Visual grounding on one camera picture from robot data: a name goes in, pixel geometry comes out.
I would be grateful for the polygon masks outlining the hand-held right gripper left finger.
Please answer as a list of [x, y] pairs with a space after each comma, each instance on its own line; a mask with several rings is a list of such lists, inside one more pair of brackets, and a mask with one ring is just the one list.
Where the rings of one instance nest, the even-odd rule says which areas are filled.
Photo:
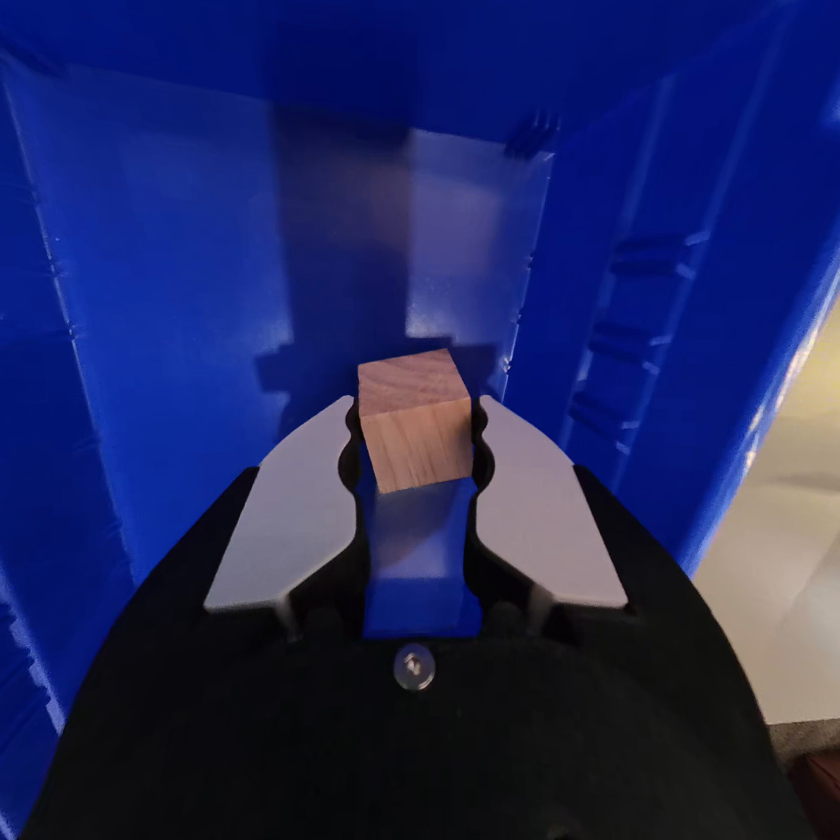
[[366, 528], [358, 401], [344, 395], [274, 447], [205, 597], [209, 613], [269, 609], [289, 635], [334, 610], [361, 635]]

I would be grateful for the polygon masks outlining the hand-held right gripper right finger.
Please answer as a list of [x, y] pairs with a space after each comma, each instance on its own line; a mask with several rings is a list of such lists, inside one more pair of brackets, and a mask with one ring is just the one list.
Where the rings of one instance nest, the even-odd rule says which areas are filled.
[[472, 417], [463, 569], [483, 626], [569, 632], [580, 616], [626, 617], [628, 596], [570, 458], [489, 395]]

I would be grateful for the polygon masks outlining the blue-taped wooden cube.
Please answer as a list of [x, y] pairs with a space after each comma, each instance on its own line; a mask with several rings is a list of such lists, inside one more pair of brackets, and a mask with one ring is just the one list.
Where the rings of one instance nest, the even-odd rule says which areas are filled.
[[471, 475], [472, 402], [447, 349], [358, 366], [362, 434], [382, 495]]

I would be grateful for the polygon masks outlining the blue plastic bin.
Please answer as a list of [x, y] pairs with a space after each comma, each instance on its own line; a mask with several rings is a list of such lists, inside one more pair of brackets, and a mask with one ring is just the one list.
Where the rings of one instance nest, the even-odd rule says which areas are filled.
[[[690, 578], [837, 293], [838, 2], [2, 2], [2, 838], [812, 838]], [[441, 349], [626, 617], [485, 628], [364, 436], [361, 634], [207, 612]]]

